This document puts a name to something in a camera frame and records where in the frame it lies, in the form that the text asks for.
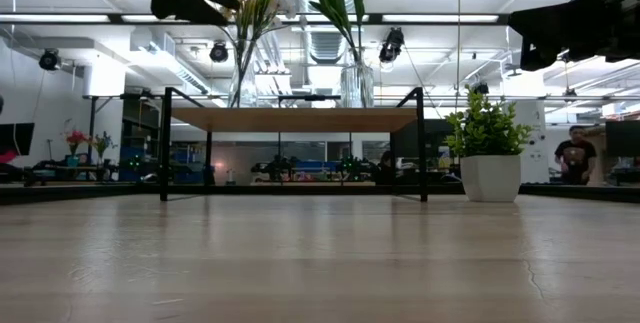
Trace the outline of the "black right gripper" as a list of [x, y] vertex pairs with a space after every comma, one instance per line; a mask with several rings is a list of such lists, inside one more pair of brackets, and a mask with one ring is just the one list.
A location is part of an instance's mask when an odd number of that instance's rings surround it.
[[[595, 55], [606, 62], [639, 59], [639, 0], [570, 0], [514, 11], [507, 23], [523, 36], [519, 68], [524, 71]], [[531, 39], [581, 40], [568, 47], [538, 47]]]

